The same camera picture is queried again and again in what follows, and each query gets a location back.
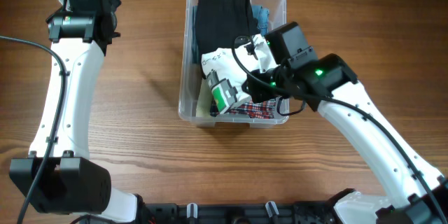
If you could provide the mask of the white t-shirt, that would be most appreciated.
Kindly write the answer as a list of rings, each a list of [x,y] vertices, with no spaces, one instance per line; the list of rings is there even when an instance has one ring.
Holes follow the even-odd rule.
[[[263,74],[275,67],[273,55],[265,37],[240,36],[231,48],[218,48],[201,56],[202,71],[220,114],[249,102],[251,96],[242,90],[248,76],[246,70]]]

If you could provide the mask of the plaid shirt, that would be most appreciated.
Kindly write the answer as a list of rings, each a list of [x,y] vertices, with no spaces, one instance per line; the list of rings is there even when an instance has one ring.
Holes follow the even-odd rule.
[[[237,108],[231,108],[227,113],[248,116],[249,118],[274,119],[274,110],[277,106],[276,99],[262,103],[246,102]]]

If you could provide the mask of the black garment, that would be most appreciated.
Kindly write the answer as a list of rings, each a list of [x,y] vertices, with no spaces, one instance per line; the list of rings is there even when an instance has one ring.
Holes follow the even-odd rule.
[[[230,48],[238,36],[260,33],[251,0],[198,0],[194,11],[192,62],[203,54]]]

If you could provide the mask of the cream cloth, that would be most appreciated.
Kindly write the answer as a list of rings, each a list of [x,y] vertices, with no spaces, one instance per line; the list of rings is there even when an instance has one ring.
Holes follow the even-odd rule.
[[[213,96],[207,81],[202,79],[197,99],[196,116],[201,118],[210,118],[210,108]]]

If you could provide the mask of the blue denim jeans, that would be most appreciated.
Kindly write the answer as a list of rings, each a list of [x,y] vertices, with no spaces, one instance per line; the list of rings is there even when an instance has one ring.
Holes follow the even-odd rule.
[[[270,10],[268,8],[263,8],[262,6],[252,5],[251,6],[253,18],[257,20],[257,28],[261,35],[266,35],[269,26],[269,16]],[[192,52],[192,63],[199,64],[200,53],[198,50],[197,39],[195,35],[195,19],[196,19],[197,6],[192,7],[192,42],[191,42],[191,52]]]

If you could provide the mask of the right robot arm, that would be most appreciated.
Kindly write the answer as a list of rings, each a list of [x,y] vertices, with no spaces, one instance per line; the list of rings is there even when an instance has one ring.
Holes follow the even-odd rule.
[[[275,61],[268,71],[247,71],[243,89],[255,101],[299,99],[334,125],[358,151],[384,196],[347,189],[328,201],[336,223],[446,223],[447,179],[420,157],[374,105],[363,84],[338,55],[318,57],[296,22],[266,34],[239,36],[236,46]]]

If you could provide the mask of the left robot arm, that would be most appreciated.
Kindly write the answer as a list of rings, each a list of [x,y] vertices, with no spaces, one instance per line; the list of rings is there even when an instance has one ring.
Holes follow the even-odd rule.
[[[18,221],[33,207],[86,223],[136,223],[139,199],[111,185],[90,160],[88,124],[97,77],[116,31],[120,0],[59,0],[48,19],[50,82],[39,129],[9,176],[24,195]]]

